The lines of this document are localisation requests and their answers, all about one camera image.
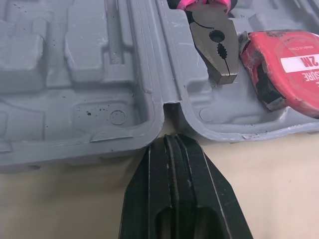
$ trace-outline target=pliers jaw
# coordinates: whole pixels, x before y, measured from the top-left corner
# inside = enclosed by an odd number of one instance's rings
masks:
[[[227,6],[217,2],[192,4],[185,11],[210,78],[219,85],[233,83],[238,75],[239,43],[234,23],[225,14]]]

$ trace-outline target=circular indentation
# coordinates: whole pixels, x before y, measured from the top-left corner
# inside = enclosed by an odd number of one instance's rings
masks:
[[[112,124],[122,125],[126,120],[125,113],[123,111],[113,111],[110,115],[110,120]]]
[[[209,33],[209,38],[216,43],[220,43],[225,40],[225,34],[219,30],[213,30]]]
[[[200,118],[205,122],[211,122],[214,119],[214,114],[209,108],[204,108],[199,112]]]

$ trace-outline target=tape measure label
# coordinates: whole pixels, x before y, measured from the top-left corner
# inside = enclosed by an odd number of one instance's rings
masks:
[[[280,59],[286,73],[319,69],[319,54]]]

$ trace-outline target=molded plastic tray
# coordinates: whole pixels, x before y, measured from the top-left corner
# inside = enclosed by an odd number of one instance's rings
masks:
[[[318,14],[315,0],[239,0],[230,17],[238,34],[319,33]],[[197,138],[319,131],[291,108],[269,112],[242,65],[212,86],[185,13],[166,0],[0,0],[0,172],[130,154],[158,136],[167,103]]]

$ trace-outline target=pliers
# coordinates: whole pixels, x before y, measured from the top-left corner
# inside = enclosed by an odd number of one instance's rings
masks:
[[[195,47],[211,79],[219,85],[233,83],[238,75],[239,43],[227,12],[237,0],[168,0],[170,8],[186,12]]]

